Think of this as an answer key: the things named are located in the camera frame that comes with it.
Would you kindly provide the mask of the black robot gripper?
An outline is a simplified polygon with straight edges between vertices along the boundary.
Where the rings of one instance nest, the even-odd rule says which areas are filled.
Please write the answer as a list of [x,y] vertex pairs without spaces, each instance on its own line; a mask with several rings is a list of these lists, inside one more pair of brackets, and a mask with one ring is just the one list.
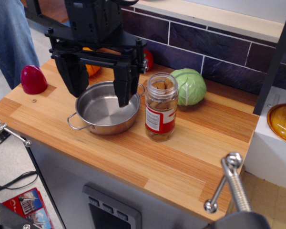
[[[137,93],[139,72],[144,73],[147,69],[143,52],[146,41],[123,30],[121,7],[136,3],[136,0],[66,0],[70,25],[45,32],[45,36],[50,39],[70,42],[92,50],[136,49],[134,62],[138,66],[132,64],[130,59],[120,59],[113,68],[113,85],[120,107],[127,106],[131,97]],[[78,98],[89,84],[85,64],[71,52],[53,50],[52,58],[68,91]]]

